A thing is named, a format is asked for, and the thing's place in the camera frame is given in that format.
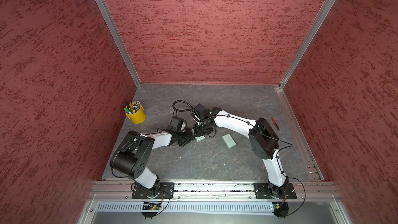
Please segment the pale green lift-off lid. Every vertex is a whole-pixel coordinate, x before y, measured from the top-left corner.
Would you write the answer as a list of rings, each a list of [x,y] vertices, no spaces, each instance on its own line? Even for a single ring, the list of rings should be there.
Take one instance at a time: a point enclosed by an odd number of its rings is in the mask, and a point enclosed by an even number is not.
[[[233,138],[230,134],[224,135],[222,137],[222,140],[224,141],[224,143],[228,149],[231,149],[236,146],[236,142],[233,140]]]

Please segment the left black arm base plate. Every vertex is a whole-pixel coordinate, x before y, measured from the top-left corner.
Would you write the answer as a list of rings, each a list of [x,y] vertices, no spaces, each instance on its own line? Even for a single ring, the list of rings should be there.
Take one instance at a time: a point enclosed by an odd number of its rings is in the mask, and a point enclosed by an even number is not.
[[[172,199],[174,195],[174,183],[155,183],[151,189],[135,183],[132,189],[132,199]]]

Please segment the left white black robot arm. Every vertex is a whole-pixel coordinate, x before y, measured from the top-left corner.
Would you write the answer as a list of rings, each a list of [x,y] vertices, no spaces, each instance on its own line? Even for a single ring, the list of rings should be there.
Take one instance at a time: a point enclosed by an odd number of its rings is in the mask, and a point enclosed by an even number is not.
[[[176,132],[159,129],[148,134],[130,131],[111,156],[109,166],[134,180],[144,196],[154,199],[161,193],[161,187],[159,176],[147,167],[152,150],[173,145],[182,147],[194,139],[191,128]]]

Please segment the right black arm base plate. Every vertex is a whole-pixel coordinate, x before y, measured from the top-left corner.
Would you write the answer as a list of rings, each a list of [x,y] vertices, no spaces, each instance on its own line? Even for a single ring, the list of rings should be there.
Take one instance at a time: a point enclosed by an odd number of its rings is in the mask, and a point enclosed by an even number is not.
[[[291,183],[277,187],[269,183],[254,183],[256,199],[262,200],[295,200],[297,199],[294,187]]]

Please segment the pale green box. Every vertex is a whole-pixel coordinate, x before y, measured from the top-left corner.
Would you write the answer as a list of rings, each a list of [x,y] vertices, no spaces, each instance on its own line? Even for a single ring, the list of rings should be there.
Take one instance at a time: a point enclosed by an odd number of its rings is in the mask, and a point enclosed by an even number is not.
[[[203,141],[205,139],[205,136],[199,136],[199,137],[195,137],[195,140],[197,142]]]

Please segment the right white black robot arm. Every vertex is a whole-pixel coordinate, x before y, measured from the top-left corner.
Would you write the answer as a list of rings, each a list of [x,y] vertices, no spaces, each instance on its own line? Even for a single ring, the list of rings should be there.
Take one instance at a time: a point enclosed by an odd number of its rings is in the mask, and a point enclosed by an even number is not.
[[[267,185],[264,189],[255,189],[261,199],[297,198],[294,187],[280,162],[280,140],[267,120],[246,119],[216,107],[209,110],[201,104],[195,107],[191,114],[197,122],[193,127],[195,136],[203,136],[217,128],[225,128],[249,139],[252,151],[262,159],[267,171]]]

